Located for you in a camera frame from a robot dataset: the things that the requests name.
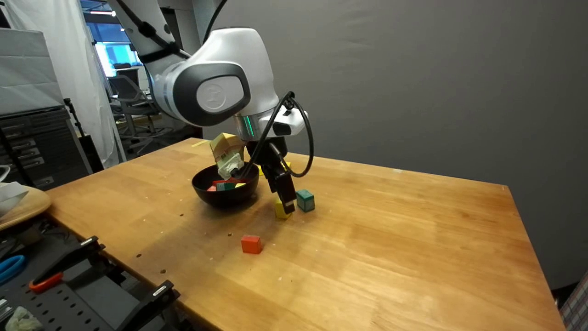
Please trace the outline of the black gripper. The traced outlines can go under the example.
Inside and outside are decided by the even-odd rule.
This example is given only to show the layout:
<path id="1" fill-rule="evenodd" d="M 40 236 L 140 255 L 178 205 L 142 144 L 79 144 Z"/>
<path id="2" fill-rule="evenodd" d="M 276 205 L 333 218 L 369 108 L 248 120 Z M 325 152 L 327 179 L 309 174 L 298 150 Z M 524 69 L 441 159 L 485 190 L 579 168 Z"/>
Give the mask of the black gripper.
<path id="1" fill-rule="evenodd" d="M 287 157 L 287 144 L 283 139 L 268 139 L 265 144 L 248 143 L 246 150 L 254 163 L 263 170 L 270 192 L 279 196 L 285 214 L 296 211 L 296 190 L 289 172 L 281 161 Z"/>

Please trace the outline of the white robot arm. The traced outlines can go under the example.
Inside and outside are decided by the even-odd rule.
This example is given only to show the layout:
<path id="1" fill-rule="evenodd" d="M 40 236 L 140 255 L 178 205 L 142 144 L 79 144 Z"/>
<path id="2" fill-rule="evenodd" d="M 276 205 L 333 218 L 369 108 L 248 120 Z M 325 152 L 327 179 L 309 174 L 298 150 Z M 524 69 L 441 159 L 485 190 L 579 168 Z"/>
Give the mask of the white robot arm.
<path id="1" fill-rule="evenodd" d="M 235 181 L 261 168 L 283 212 L 292 214 L 296 174 L 285 163 L 285 139 L 312 131 L 309 115 L 292 93 L 278 98 L 261 36 L 254 28 L 213 30 L 226 3 L 219 0 L 210 14 L 204 43 L 195 54 L 187 54 L 167 30 L 158 0 L 107 3 L 147 71 L 156 106 L 195 128 L 233 119 L 237 133 L 219 135 L 211 143 L 217 174 L 224 181 Z"/>

